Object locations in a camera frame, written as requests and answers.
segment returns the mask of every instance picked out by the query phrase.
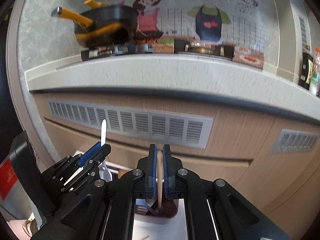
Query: black apron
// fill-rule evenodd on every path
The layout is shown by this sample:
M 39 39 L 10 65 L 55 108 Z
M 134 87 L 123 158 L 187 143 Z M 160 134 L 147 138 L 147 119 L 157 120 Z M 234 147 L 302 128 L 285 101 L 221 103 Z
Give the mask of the black apron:
M 196 15 L 196 33 L 199 35 L 200 40 L 204 41 L 219 41 L 221 38 L 222 19 L 220 11 L 217 8 L 218 14 L 215 16 L 205 14 L 202 12 L 204 5 L 199 9 Z M 216 27 L 211 26 L 207 28 L 204 26 L 205 22 L 215 22 Z

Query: red sign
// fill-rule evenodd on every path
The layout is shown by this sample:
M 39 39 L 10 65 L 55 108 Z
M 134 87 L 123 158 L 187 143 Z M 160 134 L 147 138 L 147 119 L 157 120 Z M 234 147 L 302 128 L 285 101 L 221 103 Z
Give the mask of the red sign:
M 9 157 L 7 157 L 0 165 L 0 196 L 3 201 L 17 180 L 18 177 L 12 168 Z

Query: white air vent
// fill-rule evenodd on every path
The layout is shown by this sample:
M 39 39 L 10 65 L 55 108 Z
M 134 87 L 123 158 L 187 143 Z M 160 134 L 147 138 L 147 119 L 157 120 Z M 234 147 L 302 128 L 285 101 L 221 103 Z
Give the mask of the white air vent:
M 191 114 L 79 102 L 51 100 L 48 107 L 55 117 L 97 130 L 106 119 L 107 132 L 197 148 L 205 148 L 213 122 L 212 118 Z
M 311 152 L 320 134 L 282 129 L 270 153 Z
M 299 16 L 300 21 L 300 29 L 301 29 L 301 37 L 302 37 L 302 50 L 306 49 L 307 45 L 307 32 L 306 32 L 306 25 L 304 23 L 304 19 Z

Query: screw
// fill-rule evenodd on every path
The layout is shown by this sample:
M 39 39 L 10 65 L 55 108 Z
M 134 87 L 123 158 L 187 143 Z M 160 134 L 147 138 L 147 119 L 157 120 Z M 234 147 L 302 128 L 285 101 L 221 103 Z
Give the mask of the screw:
M 134 169 L 134 170 L 132 171 L 132 174 L 133 174 L 134 176 L 139 176 L 139 175 L 142 174 L 142 170 L 140 170 L 140 169 Z
M 224 187 L 226 185 L 226 182 L 223 179 L 217 179 L 216 180 L 216 185 L 218 187 Z
M 188 170 L 186 170 L 186 169 L 180 169 L 180 170 L 178 170 L 178 173 L 179 173 L 181 176 L 184 176 L 184 175 L 187 175 L 187 174 L 188 174 Z
M 94 185 L 96 187 L 102 187 L 104 185 L 104 180 L 103 179 L 97 179 L 95 182 L 94 182 Z

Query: cartoon boy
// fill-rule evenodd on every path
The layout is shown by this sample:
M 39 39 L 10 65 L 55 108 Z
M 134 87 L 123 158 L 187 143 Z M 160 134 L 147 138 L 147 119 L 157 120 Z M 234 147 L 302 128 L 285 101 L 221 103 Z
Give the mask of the cartoon boy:
M 217 42 L 221 38 L 222 24 L 231 24 L 230 19 L 215 6 L 220 0 L 203 1 L 204 5 L 193 7 L 187 14 L 196 18 L 196 33 L 201 40 Z

